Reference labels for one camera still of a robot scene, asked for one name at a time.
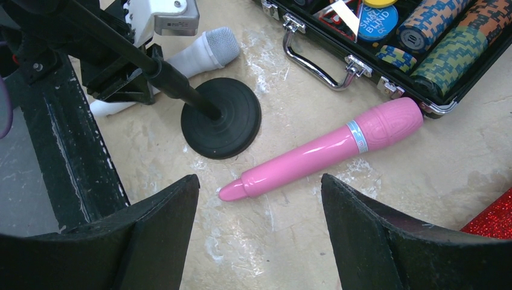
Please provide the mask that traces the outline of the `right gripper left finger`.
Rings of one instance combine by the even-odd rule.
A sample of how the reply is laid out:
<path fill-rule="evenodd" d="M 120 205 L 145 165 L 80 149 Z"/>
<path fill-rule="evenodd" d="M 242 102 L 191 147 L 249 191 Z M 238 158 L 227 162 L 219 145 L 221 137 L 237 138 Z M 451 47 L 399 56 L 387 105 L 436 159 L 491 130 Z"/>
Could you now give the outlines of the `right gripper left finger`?
<path fill-rule="evenodd" d="M 2 289 L 179 289 L 200 183 L 153 196 L 66 233 L 1 235 Z"/>

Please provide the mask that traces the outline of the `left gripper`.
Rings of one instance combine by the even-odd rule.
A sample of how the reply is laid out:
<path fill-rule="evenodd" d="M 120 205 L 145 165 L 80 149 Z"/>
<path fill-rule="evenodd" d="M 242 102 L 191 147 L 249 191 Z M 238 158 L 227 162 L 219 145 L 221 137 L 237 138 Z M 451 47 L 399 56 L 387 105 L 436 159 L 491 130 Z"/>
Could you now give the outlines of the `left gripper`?
<path fill-rule="evenodd" d="M 155 93 L 141 68 L 104 45 L 80 46 L 82 85 L 95 100 L 106 103 L 155 103 Z"/>

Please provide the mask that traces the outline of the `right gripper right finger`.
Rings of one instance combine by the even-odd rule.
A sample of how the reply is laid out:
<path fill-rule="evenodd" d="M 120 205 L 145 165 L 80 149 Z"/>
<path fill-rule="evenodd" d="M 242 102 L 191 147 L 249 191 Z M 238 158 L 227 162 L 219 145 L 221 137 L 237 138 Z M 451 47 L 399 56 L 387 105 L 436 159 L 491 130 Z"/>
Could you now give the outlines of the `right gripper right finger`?
<path fill-rule="evenodd" d="M 321 179 L 343 289 L 510 289 L 511 241 L 450 230 Z"/>

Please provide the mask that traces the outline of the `white microphone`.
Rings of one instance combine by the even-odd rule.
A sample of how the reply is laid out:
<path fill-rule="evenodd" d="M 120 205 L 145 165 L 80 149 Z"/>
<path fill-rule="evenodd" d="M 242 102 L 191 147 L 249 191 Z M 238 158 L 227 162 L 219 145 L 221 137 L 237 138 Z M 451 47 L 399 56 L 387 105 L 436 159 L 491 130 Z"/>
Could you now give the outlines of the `white microphone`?
<path fill-rule="evenodd" d="M 190 46 L 166 62 L 186 78 L 224 68 L 240 55 L 235 34 L 228 27 L 205 31 Z"/>

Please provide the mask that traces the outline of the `red glitter microphone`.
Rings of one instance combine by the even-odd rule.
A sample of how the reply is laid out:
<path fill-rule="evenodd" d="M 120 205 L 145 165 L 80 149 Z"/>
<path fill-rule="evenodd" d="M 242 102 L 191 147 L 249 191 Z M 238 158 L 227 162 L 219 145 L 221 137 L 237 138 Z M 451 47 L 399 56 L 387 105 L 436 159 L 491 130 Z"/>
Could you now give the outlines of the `red glitter microphone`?
<path fill-rule="evenodd" d="M 460 231 L 511 240 L 511 188 L 474 217 Z"/>

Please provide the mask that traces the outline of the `black round-base mic stand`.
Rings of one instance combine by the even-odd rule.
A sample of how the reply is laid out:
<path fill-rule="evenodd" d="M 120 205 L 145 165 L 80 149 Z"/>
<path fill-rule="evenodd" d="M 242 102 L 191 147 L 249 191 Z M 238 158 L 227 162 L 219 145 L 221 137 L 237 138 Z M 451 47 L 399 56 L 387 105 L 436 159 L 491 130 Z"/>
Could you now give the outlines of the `black round-base mic stand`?
<path fill-rule="evenodd" d="M 181 128 L 188 145 L 211 159 L 244 151 L 261 123 L 261 107 L 253 91 L 230 78 L 209 80 L 197 88 L 160 57 L 149 57 L 76 1 L 57 1 L 55 13 L 141 68 L 151 85 L 185 102 Z"/>

